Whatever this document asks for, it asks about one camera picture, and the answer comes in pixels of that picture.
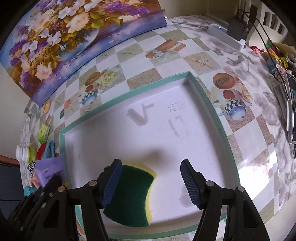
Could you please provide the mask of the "black power adapter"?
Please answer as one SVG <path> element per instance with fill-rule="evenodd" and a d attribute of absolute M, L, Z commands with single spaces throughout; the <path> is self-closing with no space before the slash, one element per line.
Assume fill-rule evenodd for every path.
<path fill-rule="evenodd" d="M 246 33 L 246 28 L 246 21 L 238 18 L 231 18 L 227 34 L 235 40 L 240 41 L 243 38 L 243 35 Z"/>

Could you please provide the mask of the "colourful tape roll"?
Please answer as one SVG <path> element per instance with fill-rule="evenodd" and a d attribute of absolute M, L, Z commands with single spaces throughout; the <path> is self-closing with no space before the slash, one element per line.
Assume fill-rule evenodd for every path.
<path fill-rule="evenodd" d="M 268 71 L 273 75 L 279 75 L 278 62 L 274 57 L 269 57 L 266 61 Z"/>

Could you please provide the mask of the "white green pill bottle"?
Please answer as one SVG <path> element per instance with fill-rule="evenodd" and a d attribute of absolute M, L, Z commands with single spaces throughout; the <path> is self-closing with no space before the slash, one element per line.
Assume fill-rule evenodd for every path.
<path fill-rule="evenodd" d="M 36 161 L 37 149 L 30 146 L 17 146 L 16 159 L 20 162 L 34 163 Z"/>

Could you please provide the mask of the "light blue face mask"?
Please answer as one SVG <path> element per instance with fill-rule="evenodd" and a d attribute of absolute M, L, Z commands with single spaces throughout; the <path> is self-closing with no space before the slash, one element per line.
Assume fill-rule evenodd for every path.
<path fill-rule="evenodd" d="M 51 140 L 46 144 L 45 150 L 42 154 L 42 160 L 50 159 L 54 157 L 55 157 L 55 142 L 54 140 Z"/>

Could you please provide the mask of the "smartphone on stand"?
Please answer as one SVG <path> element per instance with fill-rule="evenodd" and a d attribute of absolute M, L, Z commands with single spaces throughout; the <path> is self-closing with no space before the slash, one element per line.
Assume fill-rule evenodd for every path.
<path fill-rule="evenodd" d="M 286 72 L 286 82 L 287 87 L 287 138 L 289 143 L 295 144 L 295 98 L 296 98 L 296 87 L 295 87 L 295 77 Z"/>

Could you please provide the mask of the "checkered patterned tablecloth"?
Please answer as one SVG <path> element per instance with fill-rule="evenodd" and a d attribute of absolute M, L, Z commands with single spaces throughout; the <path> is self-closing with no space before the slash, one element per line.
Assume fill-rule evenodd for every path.
<path fill-rule="evenodd" d="M 38 147 L 48 124 L 70 188 L 94 181 L 114 159 L 155 175 L 151 223 L 129 227 L 102 216 L 112 239 L 193 236 L 202 211 L 181 177 L 184 159 L 219 186 L 248 193 L 270 238 L 289 232 L 290 218 L 277 219 L 295 194 L 284 88 L 260 55 L 209 35 L 209 24 L 201 16 L 173 18 L 74 72 L 46 113 L 33 101 L 25 109 L 21 143 Z"/>

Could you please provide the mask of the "purple tissue pack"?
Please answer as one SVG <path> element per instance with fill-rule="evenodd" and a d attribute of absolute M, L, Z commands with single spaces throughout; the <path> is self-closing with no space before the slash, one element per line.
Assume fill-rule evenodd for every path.
<path fill-rule="evenodd" d="M 54 158 L 43 159 L 36 162 L 35 170 L 42 187 L 45 187 L 54 175 L 60 176 L 63 184 L 66 182 L 64 171 L 65 160 L 66 155 L 61 154 Z"/>

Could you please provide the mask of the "white power strip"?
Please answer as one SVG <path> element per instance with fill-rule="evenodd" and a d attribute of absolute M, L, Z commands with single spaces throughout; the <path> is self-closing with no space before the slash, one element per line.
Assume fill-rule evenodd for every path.
<path fill-rule="evenodd" d="M 234 39 L 233 37 L 228 35 L 226 28 L 221 27 L 220 25 L 217 25 L 215 23 L 208 25 L 207 33 L 228 44 L 235 50 L 241 51 L 245 47 L 245 40 Z"/>

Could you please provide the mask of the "green tissue pack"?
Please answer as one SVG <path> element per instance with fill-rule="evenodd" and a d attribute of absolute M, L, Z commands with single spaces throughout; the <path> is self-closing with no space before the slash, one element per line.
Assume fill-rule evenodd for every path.
<path fill-rule="evenodd" d="M 39 130 L 38 141 L 40 144 L 46 144 L 49 136 L 50 126 L 48 124 L 43 123 Z"/>

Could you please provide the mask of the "green yellow scrub sponge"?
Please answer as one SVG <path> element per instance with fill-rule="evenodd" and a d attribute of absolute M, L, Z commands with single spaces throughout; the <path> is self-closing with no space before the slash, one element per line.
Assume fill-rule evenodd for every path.
<path fill-rule="evenodd" d="M 146 167 L 124 165 L 110 204 L 103 213 L 128 227 L 147 227 L 152 221 L 149 196 L 157 174 Z"/>

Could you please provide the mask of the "floral painting canvas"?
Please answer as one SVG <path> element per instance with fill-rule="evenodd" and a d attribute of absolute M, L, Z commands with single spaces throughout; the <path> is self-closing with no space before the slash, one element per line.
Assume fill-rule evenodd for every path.
<path fill-rule="evenodd" d="M 33 1 L 1 35 L 1 64 L 41 106 L 94 57 L 166 24 L 158 1 Z"/>

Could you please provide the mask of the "white teal-rimmed box tray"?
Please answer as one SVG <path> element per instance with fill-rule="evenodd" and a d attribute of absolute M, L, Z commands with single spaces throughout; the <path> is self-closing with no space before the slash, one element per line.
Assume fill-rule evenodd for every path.
<path fill-rule="evenodd" d="M 180 173 L 184 159 L 221 187 L 240 184 L 222 123 L 190 72 L 129 91 L 93 109 L 60 132 L 60 153 L 73 188 L 96 179 L 114 159 L 157 176 L 149 196 L 152 222 L 127 227 L 103 218 L 110 238 L 144 240 L 195 230 L 202 212 Z"/>

